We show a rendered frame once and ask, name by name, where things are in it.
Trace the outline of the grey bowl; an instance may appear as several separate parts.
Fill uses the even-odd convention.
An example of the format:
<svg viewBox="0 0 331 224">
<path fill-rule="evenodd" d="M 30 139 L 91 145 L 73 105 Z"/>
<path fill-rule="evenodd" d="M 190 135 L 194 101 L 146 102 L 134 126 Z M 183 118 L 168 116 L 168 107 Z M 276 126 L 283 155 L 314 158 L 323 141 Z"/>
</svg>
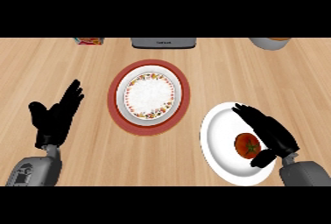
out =
<svg viewBox="0 0 331 224">
<path fill-rule="evenodd" d="M 289 38 L 249 38 L 249 40 L 261 49 L 274 51 L 284 47 Z"/>
</svg>

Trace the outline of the red round placemat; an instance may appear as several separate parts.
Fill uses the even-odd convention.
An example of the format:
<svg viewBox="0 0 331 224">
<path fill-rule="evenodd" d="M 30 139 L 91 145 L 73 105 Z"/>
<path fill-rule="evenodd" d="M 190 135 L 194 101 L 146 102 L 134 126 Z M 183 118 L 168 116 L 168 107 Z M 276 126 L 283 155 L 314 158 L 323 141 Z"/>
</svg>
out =
<svg viewBox="0 0 331 224">
<path fill-rule="evenodd" d="M 138 67 L 141 66 L 160 66 L 162 68 L 166 68 L 172 73 L 174 76 L 178 79 L 180 82 L 180 105 L 177 110 L 174 111 L 174 114 L 169 116 L 169 118 L 159 124 L 150 125 L 150 126 L 141 126 L 129 122 L 122 114 L 119 113 L 118 106 L 116 106 L 116 90 L 119 86 L 119 82 L 123 79 L 123 76 Z M 181 120 L 187 107 L 190 103 L 190 86 L 187 79 L 181 73 L 181 70 L 166 61 L 159 59 L 144 59 L 140 60 L 129 65 L 126 65 L 122 70 L 118 72 L 109 88 L 107 88 L 107 112 L 110 115 L 110 118 L 113 120 L 113 123 L 132 135 L 138 136 L 154 136 L 159 133 L 169 130 L 174 125 Z"/>
</svg>

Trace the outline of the colourful printed box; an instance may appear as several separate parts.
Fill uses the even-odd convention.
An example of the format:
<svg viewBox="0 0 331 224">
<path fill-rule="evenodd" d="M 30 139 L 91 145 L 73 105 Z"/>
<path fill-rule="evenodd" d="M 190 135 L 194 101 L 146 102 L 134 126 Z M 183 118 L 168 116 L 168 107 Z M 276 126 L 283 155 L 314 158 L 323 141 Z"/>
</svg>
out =
<svg viewBox="0 0 331 224">
<path fill-rule="evenodd" d="M 101 45 L 103 38 L 73 38 L 78 45 Z"/>
</svg>

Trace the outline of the floral rimmed white plate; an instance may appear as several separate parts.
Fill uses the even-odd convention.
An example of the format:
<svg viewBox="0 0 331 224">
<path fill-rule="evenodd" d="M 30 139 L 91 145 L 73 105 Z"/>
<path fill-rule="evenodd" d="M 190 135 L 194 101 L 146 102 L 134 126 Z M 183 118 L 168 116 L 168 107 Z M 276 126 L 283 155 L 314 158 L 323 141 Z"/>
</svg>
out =
<svg viewBox="0 0 331 224">
<path fill-rule="evenodd" d="M 116 109 L 140 126 L 165 122 L 181 103 L 181 84 L 163 66 L 138 66 L 123 74 L 116 87 Z"/>
</svg>

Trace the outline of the plain white plate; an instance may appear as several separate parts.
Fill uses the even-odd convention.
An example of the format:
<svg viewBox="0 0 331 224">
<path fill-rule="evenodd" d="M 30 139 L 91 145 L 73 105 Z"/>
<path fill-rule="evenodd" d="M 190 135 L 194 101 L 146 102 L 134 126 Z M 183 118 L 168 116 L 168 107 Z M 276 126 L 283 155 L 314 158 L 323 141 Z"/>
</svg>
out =
<svg viewBox="0 0 331 224">
<path fill-rule="evenodd" d="M 205 161 L 219 178 L 237 186 L 253 186 L 268 177 L 274 161 L 264 167 L 250 167 L 233 146 L 239 134 L 255 136 L 253 130 L 233 112 L 234 103 L 215 105 L 200 121 L 199 141 Z"/>
</svg>

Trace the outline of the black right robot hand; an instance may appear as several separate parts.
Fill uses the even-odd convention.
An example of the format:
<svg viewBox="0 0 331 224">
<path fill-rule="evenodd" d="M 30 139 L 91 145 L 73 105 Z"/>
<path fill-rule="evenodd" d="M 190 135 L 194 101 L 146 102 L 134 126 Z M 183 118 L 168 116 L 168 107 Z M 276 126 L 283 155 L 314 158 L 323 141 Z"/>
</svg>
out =
<svg viewBox="0 0 331 224">
<path fill-rule="evenodd" d="M 284 126 L 253 107 L 234 104 L 231 111 L 252 128 L 265 146 L 250 161 L 250 167 L 264 168 L 276 157 L 284 158 L 299 150 L 295 138 Z"/>
</svg>

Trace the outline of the red tomato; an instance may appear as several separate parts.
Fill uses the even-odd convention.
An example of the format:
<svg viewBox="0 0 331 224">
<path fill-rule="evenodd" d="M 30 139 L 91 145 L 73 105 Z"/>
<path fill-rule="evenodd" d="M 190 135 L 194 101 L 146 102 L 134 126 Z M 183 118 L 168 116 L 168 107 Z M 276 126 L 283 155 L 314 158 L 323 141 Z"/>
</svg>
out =
<svg viewBox="0 0 331 224">
<path fill-rule="evenodd" d="M 250 133 L 242 133 L 236 136 L 233 147 L 239 156 L 245 159 L 255 158 L 261 151 L 259 141 Z"/>
</svg>

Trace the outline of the grey appliance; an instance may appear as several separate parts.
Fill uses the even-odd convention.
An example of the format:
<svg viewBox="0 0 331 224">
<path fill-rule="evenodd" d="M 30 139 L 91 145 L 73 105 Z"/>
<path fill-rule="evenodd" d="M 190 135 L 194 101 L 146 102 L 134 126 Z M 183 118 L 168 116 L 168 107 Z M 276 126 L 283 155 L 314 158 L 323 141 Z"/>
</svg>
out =
<svg viewBox="0 0 331 224">
<path fill-rule="evenodd" d="M 196 45 L 196 38 L 131 38 L 131 46 L 144 49 L 187 49 Z"/>
</svg>

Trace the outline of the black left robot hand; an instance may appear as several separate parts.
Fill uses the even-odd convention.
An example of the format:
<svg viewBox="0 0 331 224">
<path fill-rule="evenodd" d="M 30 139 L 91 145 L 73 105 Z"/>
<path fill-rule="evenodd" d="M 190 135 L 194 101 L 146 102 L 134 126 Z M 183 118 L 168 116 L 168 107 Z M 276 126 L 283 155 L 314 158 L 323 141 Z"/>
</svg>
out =
<svg viewBox="0 0 331 224">
<path fill-rule="evenodd" d="M 35 147 L 41 149 L 51 144 L 60 146 L 67 137 L 69 126 L 78 105 L 84 98 L 79 81 L 73 80 L 66 88 L 61 99 L 50 108 L 38 101 L 27 104 L 30 121 L 35 126 Z"/>
</svg>

